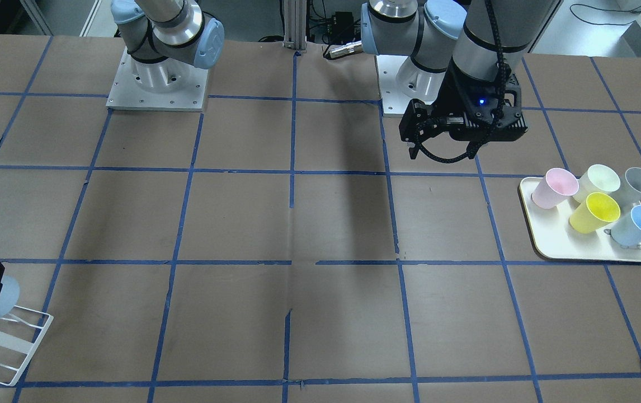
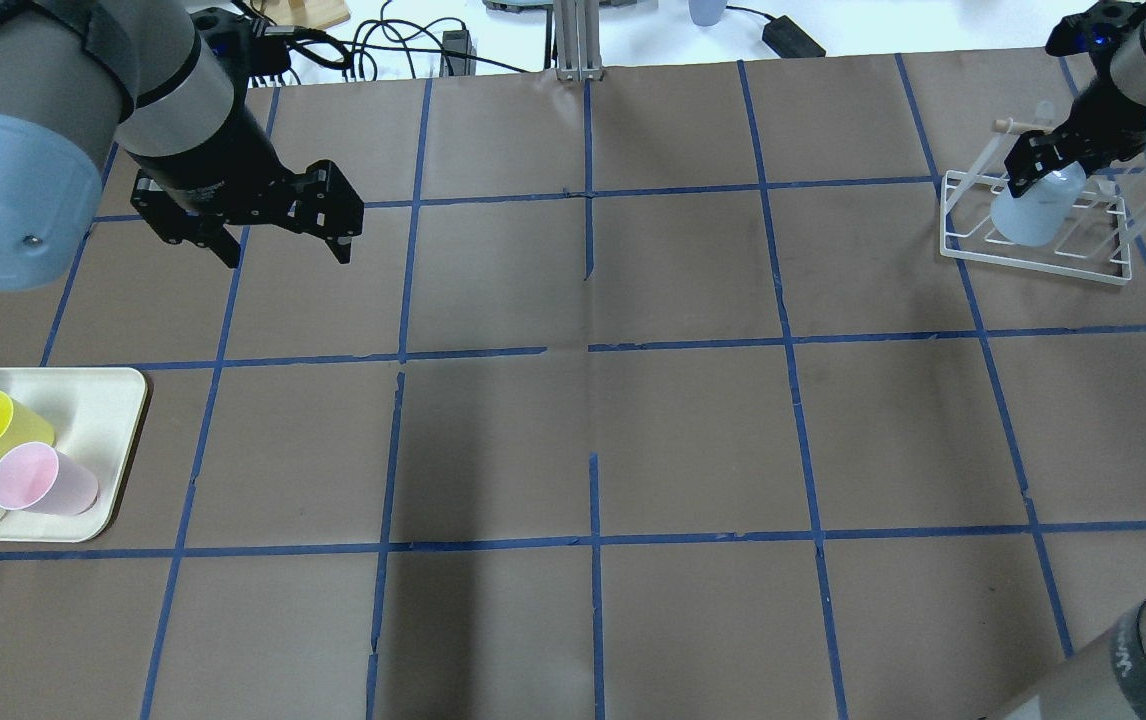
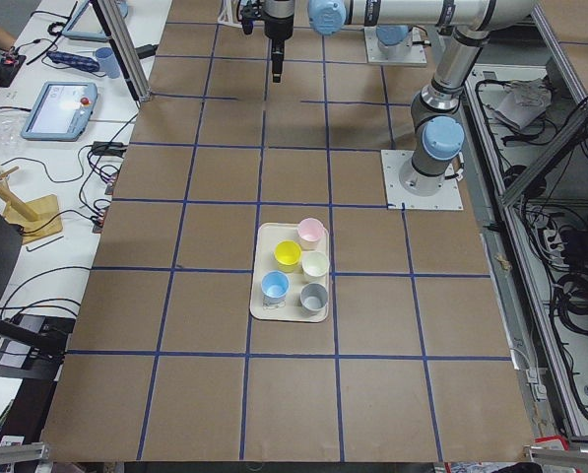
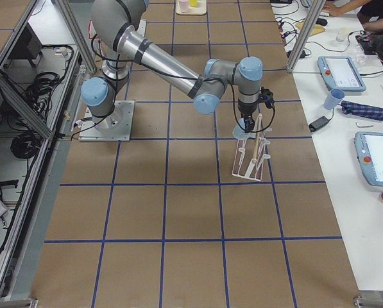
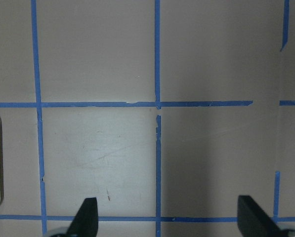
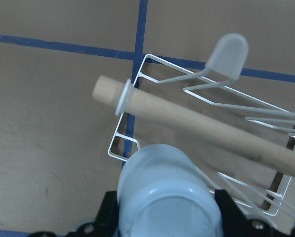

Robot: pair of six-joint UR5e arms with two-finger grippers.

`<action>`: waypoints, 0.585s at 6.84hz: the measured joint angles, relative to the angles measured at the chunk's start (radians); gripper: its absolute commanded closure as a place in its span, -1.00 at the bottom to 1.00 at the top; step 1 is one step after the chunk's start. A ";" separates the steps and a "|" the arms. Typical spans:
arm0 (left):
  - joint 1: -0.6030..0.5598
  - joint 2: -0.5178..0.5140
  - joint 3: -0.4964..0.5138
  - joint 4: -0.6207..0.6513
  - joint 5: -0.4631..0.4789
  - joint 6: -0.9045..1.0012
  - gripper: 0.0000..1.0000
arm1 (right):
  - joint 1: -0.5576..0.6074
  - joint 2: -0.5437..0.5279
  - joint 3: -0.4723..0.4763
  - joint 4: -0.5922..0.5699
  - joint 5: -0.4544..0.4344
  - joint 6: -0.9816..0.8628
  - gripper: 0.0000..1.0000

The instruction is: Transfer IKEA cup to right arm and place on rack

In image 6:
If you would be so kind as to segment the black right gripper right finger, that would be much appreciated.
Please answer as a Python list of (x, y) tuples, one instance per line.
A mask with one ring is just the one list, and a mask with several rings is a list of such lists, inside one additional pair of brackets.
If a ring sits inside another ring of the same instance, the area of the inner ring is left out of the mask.
[(222, 216), (223, 235), (225, 237), (287, 237), (260, 219), (248, 219), (239, 209), (226, 190), (214, 191)]

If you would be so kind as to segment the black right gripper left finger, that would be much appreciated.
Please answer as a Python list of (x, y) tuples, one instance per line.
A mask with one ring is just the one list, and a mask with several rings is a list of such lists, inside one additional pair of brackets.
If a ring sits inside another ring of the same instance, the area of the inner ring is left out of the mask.
[(84, 223), (66, 237), (119, 237), (119, 206), (117, 192), (105, 193), (99, 211), (92, 222)]

